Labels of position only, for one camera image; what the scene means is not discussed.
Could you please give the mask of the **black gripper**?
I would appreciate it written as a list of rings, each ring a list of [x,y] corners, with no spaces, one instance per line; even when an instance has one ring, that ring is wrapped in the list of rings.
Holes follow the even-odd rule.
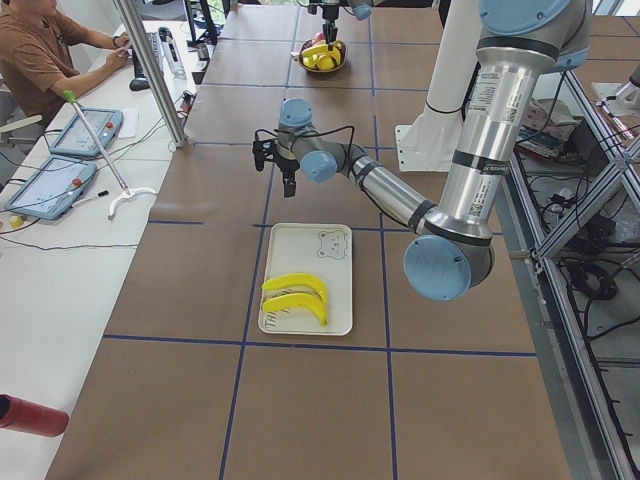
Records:
[[[332,50],[337,38],[338,28],[335,21],[339,17],[340,0],[322,0],[322,18],[324,23],[322,25],[322,32],[324,40],[329,50]]]
[[[282,174],[284,197],[294,197],[296,195],[296,171],[299,169],[299,162],[295,158],[290,159],[280,153],[274,154],[274,161]]]

